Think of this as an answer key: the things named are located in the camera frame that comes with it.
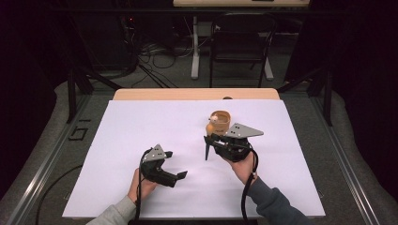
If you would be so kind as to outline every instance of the gray carpet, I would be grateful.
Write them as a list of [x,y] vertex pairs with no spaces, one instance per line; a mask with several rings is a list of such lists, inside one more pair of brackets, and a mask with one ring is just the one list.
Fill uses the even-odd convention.
[[[283,85],[283,76],[288,64],[290,53],[294,46],[294,39],[291,37],[274,38],[273,48],[269,53],[269,62],[274,72],[275,80],[273,82],[263,82],[263,87],[277,88]],[[170,66],[169,68],[159,69],[154,67],[153,63],[144,65],[148,68],[161,73],[178,87],[207,87],[208,86],[208,50],[202,48],[200,61],[200,77],[193,81],[191,76],[191,58],[178,57],[173,63],[170,56],[155,56],[157,66]],[[115,75],[107,72],[106,76]],[[124,87],[158,87],[148,77],[142,80],[146,74],[137,69],[126,77],[115,79],[116,83]],[[100,123],[100,119],[109,99],[112,98],[113,91],[100,82],[92,81],[96,92],[91,97],[80,97],[87,100],[86,106],[81,110],[76,125],[77,128],[87,128],[83,141],[66,140],[59,148],[60,155],[51,169],[51,174],[45,181],[40,194],[32,202],[32,208],[25,210],[26,218],[20,221],[20,224],[34,224],[39,200],[44,191],[61,174],[71,168],[81,165],[84,162],[85,154],[91,144],[95,132]],[[308,98],[302,90],[306,84],[295,88],[293,91],[282,94],[289,114],[292,118],[294,128],[298,134],[298,140],[301,144],[304,156],[307,160],[310,172],[314,178],[317,189],[322,193],[321,201],[326,210],[326,216],[315,218],[315,224],[365,224],[360,213],[360,209],[355,202],[351,189],[347,185],[336,159],[332,141],[323,126],[323,121],[317,115],[317,108],[314,106],[314,100]],[[9,189],[6,196],[0,202],[0,224],[6,224],[12,213],[19,207],[18,203],[27,193],[29,184],[34,180],[37,171],[43,161],[55,149],[59,138],[62,135],[65,122],[68,118],[68,92],[66,84],[63,83],[56,89],[58,95],[57,105],[54,109],[52,119],[44,130],[37,146],[27,160],[25,167],[20,175]],[[354,168],[355,174],[359,178],[364,191],[366,192],[370,205],[375,210],[379,224],[398,224],[398,206],[386,191],[377,183],[371,170],[361,158],[358,149],[354,143],[351,126],[344,109],[344,102],[333,95],[332,101],[332,122],[339,141],[347,154],[349,161]],[[67,138],[76,138],[71,135],[75,127],[70,127]],[[48,193],[42,204],[40,211],[39,224],[85,224],[86,220],[71,220],[61,218],[64,207],[67,203],[68,194],[72,191],[74,183],[78,177],[79,169],[71,172],[62,178]],[[260,224],[267,224],[265,219],[259,220]]]

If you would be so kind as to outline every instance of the forearm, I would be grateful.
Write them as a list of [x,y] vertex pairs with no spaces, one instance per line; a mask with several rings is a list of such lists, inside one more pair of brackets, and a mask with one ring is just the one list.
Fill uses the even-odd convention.
[[135,209],[135,204],[126,196],[119,203],[109,206],[101,215],[87,224],[128,224],[135,216]]
[[269,188],[260,177],[251,185],[248,196],[257,204],[257,213],[272,225],[313,224],[298,209],[290,205],[277,189]]

